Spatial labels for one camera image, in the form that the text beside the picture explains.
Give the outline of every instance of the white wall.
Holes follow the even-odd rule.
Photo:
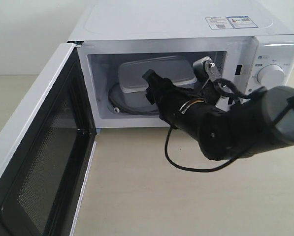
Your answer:
[[[38,74],[89,1],[0,0],[0,75]],[[294,29],[294,0],[259,1]]]

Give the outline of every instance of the microwave top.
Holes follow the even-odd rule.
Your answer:
[[[256,0],[92,0],[68,42],[283,34]]]

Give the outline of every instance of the dial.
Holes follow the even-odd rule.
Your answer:
[[[283,84],[285,72],[278,65],[268,65],[259,71],[257,81],[267,89]]]

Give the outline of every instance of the plastic container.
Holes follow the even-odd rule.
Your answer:
[[[161,77],[169,78],[178,87],[193,88],[197,81],[190,63],[180,56],[131,61],[121,64],[118,78],[125,103],[132,108],[150,106],[145,96],[148,83],[142,78],[152,69]]]

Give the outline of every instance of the container lid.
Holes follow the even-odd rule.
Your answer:
[[[121,64],[118,78],[124,93],[142,92],[148,83],[142,78],[149,69],[158,75],[172,80],[176,86],[193,84],[197,81],[190,63],[181,56],[170,56],[146,60],[131,61]]]

